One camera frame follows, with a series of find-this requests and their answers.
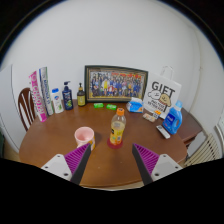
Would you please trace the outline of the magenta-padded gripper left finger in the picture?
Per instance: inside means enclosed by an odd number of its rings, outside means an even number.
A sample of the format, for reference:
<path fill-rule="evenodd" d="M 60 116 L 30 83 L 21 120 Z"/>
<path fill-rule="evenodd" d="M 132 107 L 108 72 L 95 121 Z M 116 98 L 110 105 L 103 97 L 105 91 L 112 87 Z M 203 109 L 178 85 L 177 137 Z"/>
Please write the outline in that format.
<path fill-rule="evenodd" d="M 42 169 L 79 185 L 90 154 L 91 145 L 87 143 L 66 155 L 56 154 Z"/>

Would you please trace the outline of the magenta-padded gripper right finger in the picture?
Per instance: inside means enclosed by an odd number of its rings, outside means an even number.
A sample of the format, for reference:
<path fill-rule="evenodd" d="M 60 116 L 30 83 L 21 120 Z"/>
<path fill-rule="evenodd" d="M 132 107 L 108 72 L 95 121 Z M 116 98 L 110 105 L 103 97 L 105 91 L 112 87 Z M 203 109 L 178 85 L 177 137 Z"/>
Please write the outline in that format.
<path fill-rule="evenodd" d="M 182 169 L 169 155 L 158 155 L 136 143 L 132 145 L 132 154 L 136 160 L 144 185 Z"/>

